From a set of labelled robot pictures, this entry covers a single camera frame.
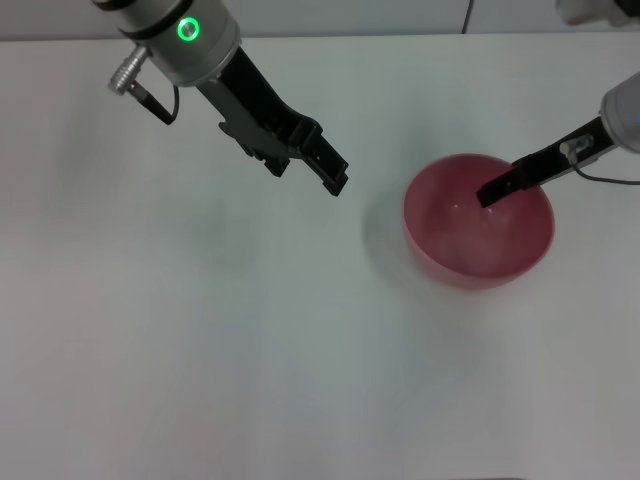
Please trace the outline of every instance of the white wall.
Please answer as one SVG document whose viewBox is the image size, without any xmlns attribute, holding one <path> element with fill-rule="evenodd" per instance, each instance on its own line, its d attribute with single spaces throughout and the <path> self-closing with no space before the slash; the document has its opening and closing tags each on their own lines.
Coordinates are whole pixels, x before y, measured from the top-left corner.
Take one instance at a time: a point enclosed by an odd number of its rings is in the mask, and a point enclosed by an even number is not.
<svg viewBox="0 0 640 480">
<path fill-rule="evenodd" d="M 468 0 L 227 0 L 245 36 L 455 33 Z M 476 0 L 470 32 L 558 32 L 570 28 L 555 0 Z M 606 25 L 581 30 L 606 30 Z M 3 0 L 0 39 L 115 36 L 90 0 Z"/>
</svg>

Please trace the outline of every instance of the white tabletop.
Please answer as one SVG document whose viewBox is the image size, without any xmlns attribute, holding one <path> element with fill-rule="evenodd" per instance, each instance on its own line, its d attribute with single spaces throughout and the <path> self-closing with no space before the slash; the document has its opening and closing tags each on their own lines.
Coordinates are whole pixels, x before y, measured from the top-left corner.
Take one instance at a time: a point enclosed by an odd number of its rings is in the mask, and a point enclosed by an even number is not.
<svg viewBox="0 0 640 480">
<path fill-rule="evenodd" d="M 0 45 L 2 478 L 638 478 L 640 188 L 551 182 L 547 257 L 476 294 L 416 270 L 400 194 L 591 120 L 639 46 L 246 41 L 351 163 L 336 199 L 246 157 L 194 89 L 170 128 L 113 96 L 125 41 Z M 589 172 L 640 179 L 620 151 Z"/>
</svg>

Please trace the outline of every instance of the pink bowl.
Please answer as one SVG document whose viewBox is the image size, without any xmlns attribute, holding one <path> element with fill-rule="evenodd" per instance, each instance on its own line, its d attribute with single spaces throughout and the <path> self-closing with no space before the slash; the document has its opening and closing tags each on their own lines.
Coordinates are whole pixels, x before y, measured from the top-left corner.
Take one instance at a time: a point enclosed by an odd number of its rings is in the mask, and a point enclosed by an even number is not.
<svg viewBox="0 0 640 480">
<path fill-rule="evenodd" d="M 432 163 L 404 196 L 404 230 L 420 265 L 466 289 L 503 285 L 533 268 L 554 233 L 551 204 L 540 187 L 482 208 L 476 191 L 511 165 L 486 155 L 453 155 Z"/>
</svg>

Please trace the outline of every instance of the black cable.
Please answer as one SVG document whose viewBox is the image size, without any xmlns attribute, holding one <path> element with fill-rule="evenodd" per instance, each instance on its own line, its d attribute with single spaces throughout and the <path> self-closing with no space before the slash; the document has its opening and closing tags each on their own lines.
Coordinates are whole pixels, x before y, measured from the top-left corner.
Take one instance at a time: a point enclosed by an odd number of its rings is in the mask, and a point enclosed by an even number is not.
<svg viewBox="0 0 640 480">
<path fill-rule="evenodd" d="M 151 95 L 149 91 L 138 82 L 133 82 L 129 93 L 138 101 L 140 105 L 149 110 L 153 115 L 160 119 L 166 125 L 171 125 L 178 118 L 180 111 L 180 91 L 178 87 L 173 86 L 173 113 L 169 113 L 162 104 Z"/>
<path fill-rule="evenodd" d="M 591 180 L 592 182 L 600 182 L 600 183 L 613 183 L 616 185 L 640 185 L 640 182 L 636 182 L 633 180 L 617 180 L 615 178 L 604 178 L 604 177 L 593 177 L 591 175 L 587 175 L 582 170 L 578 168 L 577 165 L 572 165 L 573 169 L 576 171 L 578 175 L 587 180 Z"/>
<path fill-rule="evenodd" d="M 173 113 L 171 114 L 171 123 L 178 118 L 178 112 L 180 111 L 180 90 L 175 85 L 173 86 Z"/>
<path fill-rule="evenodd" d="M 467 29 L 469 28 L 469 20 L 471 20 L 471 14 L 473 13 L 473 6 L 475 0 L 469 0 L 469 6 L 467 7 L 467 15 L 464 17 L 464 24 L 462 25 L 462 34 L 467 33 Z"/>
</svg>

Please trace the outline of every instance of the cable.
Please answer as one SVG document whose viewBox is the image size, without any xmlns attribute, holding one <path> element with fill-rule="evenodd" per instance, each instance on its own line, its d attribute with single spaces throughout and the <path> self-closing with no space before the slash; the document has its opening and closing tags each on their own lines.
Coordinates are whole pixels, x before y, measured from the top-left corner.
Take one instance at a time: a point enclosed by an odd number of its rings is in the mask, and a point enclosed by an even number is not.
<svg viewBox="0 0 640 480">
<path fill-rule="evenodd" d="M 634 180 L 617 180 L 615 178 L 594 177 L 587 175 L 578 167 L 578 152 L 585 148 L 593 147 L 593 137 L 591 135 L 583 135 L 578 138 L 572 138 L 560 144 L 560 153 L 567 157 L 569 165 L 573 167 L 575 172 L 586 180 L 600 183 L 613 183 L 615 185 L 640 185 L 640 182 Z"/>
<path fill-rule="evenodd" d="M 600 183 L 613 183 L 615 185 L 640 185 L 640 182 L 636 182 L 633 180 L 617 180 L 615 178 L 604 178 L 604 177 L 593 177 L 591 175 L 587 175 L 582 170 L 578 168 L 578 165 L 572 164 L 573 169 L 576 171 L 578 175 L 587 180 L 591 180 L 592 182 L 600 182 Z"/>
<path fill-rule="evenodd" d="M 178 118 L 178 112 L 180 111 L 180 90 L 175 85 L 173 86 L 173 113 L 171 113 L 171 123 Z"/>
<path fill-rule="evenodd" d="M 129 88 L 129 93 L 140 105 L 149 110 L 166 125 L 171 125 L 175 122 L 176 118 L 178 118 L 178 112 L 180 111 L 180 91 L 175 85 L 173 86 L 173 113 L 169 113 L 167 109 L 138 82 L 133 82 L 131 88 Z"/>
<path fill-rule="evenodd" d="M 475 0 L 469 0 L 469 6 L 467 7 L 467 14 L 464 17 L 464 24 L 462 25 L 462 34 L 467 33 L 467 29 L 469 28 L 469 20 L 471 20 L 471 14 L 473 13 L 473 6 L 475 4 Z"/>
</svg>

